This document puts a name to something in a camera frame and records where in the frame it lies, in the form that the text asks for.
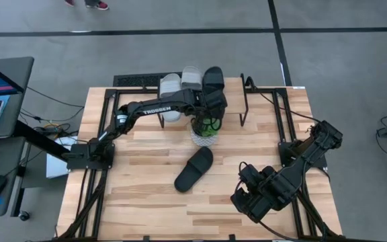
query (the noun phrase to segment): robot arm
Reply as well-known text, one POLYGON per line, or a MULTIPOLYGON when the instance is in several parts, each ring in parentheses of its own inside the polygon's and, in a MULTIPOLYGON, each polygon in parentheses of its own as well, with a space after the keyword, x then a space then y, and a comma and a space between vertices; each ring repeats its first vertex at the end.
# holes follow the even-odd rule
POLYGON ((308 139, 298 140, 281 154, 282 159, 290 161, 281 170, 275 171, 267 166, 258 172, 252 165, 247 165, 239 175, 248 191, 237 189, 231 196, 232 203, 255 223, 261 221, 269 210, 281 210, 299 194, 304 174, 329 149, 339 148, 342 137, 337 129, 322 121, 312 127, 308 139))
POLYGON ((194 115, 196 120, 201 120, 203 117, 221 120, 227 105, 222 90, 204 93, 193 89, 183 89, 169 97, 130 102, 115 111, 111 124, 100 137, 89 141, 89 144, 95 144, 92 146, 90 159, 99 161, 105 158, 103 155, 106 154, 105 149, 112 144, 114 139, 127 134, 141 116, 177 111, 186 116, 194 115))

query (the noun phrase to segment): concrete floor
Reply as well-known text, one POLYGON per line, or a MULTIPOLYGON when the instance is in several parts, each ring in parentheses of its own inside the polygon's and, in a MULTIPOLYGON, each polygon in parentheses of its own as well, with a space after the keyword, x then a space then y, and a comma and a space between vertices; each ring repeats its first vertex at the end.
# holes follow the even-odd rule
MULTIPOLYGON (((266 1, 108 0, 109 11, 62 0, 0 0, 0 32, 271 28, 266 1)), ((281 28, 387 27, 387 1, 275 1, 281 28)), ((327 154, 331 185, 346 236, 387 241, 387 155, 374 139, 387 115, 387 32, 282 34, 294 85, 306 86, 316 118, 343 134, 327 154)), ((0 38, 0 58, 33 56, 30 87, 83 104, 89 87, 111 86, 114 75, 221 66, 225 76, 283 85, 273 34, 178 34, 0 38)), ((76 110, 27 91, 24 108, 49 119, 76 110)), ((80 116, 71 121, 79 127, 80 116)), ((42 124, 28 120, 30 126, 42 124)), ((387 139, 381 140, 387 149, 387 139)), ((53 236, 65 179, 27 190, 27 222, 0 217, 0 241, 53 236)))

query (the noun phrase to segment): black slide sandal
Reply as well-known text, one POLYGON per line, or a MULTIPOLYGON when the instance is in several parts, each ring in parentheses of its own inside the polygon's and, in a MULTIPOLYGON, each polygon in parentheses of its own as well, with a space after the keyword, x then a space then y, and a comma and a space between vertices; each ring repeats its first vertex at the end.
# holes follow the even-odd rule
POLYGON ((202 147, 187 161, 183 171, 174 181, 174 187, 179 192, 187 192, 205 174, 213 164, 213 153, 207 147, 202 147))

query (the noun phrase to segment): wooden table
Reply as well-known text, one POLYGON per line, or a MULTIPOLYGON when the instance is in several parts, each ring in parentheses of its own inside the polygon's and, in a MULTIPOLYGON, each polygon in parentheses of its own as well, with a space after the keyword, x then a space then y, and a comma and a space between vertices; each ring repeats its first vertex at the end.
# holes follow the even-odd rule
MULTIPOLYGON (((228 108, 218 141, 211 146, 214 163, 189 192, 178 193, 173 182, 186 161, 199 149, 190 138, 190 118, 165 123, 162 129, 157 115, 144 116, 127 135, 114 141, 116 156, 105 188, 99 239, 142 239, 144 235, 150 235, 152 240, 228 239, 229 234, 235 234, 237 239, 277 238, 238 213, 229 199, 239 180, 241 161, 253 164, 258 170, 266 165, 276 170, 281 168, 274 107, 259 94, 248 94, 249 113, 241 127, 238 113, 245 111, 241 80, 226 78, 225 82, 228 108)), ((291 110, 311 116, 306 90, 293 87, 287 90, 291 110)), ((89 89, 80 139, 88 140, 97 135, 104 93, 103 87, 89 89)), ((156 94, 126 94, 121 95, 119 105, 154 98, 156 94)), ((312 125, 311 120, 299 116, 293 119, 297 138, 307 138, 306 129, 312 125)), ((58 234, 74 221, 82 178, 83 171, 69 174, 58 234)), ((319 170, 311 169, 306 181, 311 200, 323 220, 341 234, 328 178, 319 170)), ((308 234, 305 211, 301 205, 300 209, 304 233, 308 234)), ((86 235, 91 234, 94 211, 92 208, 86 235)), ((291 206, 279 212, 271 210, 262 221, 284 235, 296 237, 291 206)))

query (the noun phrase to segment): person's foot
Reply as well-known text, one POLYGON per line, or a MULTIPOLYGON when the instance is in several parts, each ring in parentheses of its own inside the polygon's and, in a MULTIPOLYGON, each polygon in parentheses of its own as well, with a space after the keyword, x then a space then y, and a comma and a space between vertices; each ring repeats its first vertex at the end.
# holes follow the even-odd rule
POLYGON ((74 0, 65 0, 65 3, 71 7, 74 7, 74 0))
POLYGON ((98 10, 107 10, 108 4, 104 3, 103 1, 99 1, 99 3, 95 6, 86 5, 86 7, 92 7, 92 8, 98 9, 98 10))

